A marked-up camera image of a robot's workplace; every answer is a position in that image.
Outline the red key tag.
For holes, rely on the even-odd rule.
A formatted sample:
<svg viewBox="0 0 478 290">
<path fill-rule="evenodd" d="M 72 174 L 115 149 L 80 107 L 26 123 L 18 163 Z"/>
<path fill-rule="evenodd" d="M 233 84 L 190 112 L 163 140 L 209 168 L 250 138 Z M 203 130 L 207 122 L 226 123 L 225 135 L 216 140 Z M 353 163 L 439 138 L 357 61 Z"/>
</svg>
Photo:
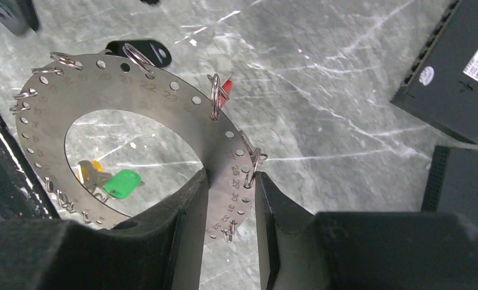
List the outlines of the red key tag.
<svg viewBox="0 0 478 290">
<path fill-rule="evenodd" d="M 220 102 L 219 108 L 223 108 L 227 101 L 230 99 L 230 93 L 233 89 L 233 81 L 231 78 L 227 79 L 224 84 L 221 86 L 222 90 L 219 93 Z"/>
</svg>

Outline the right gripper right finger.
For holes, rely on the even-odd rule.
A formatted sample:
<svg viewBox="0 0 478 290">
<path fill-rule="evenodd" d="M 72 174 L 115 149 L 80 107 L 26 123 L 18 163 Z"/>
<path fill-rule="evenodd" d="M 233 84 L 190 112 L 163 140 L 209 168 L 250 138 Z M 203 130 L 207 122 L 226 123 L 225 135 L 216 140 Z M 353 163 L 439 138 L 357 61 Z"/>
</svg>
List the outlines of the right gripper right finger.
<svg viewBox="0 0 478 290">
<path fill-rule="evenodd" d="M 478 289 L 478 231 L 456 214 L 312 214 L 256 173 L 262 289 Z"/>
</svg>

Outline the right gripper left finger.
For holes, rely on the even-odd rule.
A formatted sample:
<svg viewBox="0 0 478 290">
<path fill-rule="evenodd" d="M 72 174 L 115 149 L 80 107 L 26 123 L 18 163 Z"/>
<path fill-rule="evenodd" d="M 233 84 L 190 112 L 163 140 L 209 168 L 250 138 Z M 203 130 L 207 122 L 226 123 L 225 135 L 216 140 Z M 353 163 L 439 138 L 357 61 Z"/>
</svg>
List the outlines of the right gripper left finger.
<svg viewBox="0 0 478 290">
<path fill-rule="evenodd" d="M 209 181 L 110 230 L 62 219 L 0 222 L 0 289 L 198 289 Z"/>
</svg>

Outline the green key tag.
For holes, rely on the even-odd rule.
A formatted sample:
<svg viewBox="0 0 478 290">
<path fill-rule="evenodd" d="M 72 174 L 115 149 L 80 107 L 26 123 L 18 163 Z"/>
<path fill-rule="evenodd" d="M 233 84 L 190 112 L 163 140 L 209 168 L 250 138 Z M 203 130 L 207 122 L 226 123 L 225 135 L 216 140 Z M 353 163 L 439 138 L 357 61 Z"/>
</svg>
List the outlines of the green key tag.
<svg viewBox="0 0 478 290">
<path fill-rule="evenodd" d="M 123 169 L 104 184 L 103 190 L 113 198 L 127 198 L 143 183 L 141 176 L 131 169 Z"/>
</svg>

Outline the yellow key tag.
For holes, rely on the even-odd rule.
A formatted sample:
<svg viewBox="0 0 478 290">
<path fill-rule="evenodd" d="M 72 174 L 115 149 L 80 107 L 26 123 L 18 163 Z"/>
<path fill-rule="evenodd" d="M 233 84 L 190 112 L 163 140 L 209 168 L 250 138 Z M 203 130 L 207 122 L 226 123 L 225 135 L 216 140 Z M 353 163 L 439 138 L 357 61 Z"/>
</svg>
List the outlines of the yellow key tag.
<svg viewBox="0 0 478 290">
<path fill-rule="evenodd" d="M 77 163 L 76 173 L 80 183 L 83 185 L 96 185 L 101 177 L 101 172 L 88 160 L 82 160 Z"/>
</svg>

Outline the black key tag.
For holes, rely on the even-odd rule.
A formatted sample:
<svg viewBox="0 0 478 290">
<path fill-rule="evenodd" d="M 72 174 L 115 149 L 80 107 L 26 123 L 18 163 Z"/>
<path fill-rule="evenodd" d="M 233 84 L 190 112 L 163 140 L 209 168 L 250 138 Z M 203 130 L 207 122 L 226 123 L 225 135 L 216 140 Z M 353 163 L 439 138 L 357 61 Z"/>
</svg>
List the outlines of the black key tag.
<svg viewBox="0 0 478 290">
<path fill-rule="evenodd" d="M 113 55 L 126 57 L 123 46 L 129 43 L 145 55 L 156 67 L 165 68 L 172 62 L 172 55 L 165 45 L 154 39 L 114 40 L 107 44 L 106 49 Z"/>
</svg>

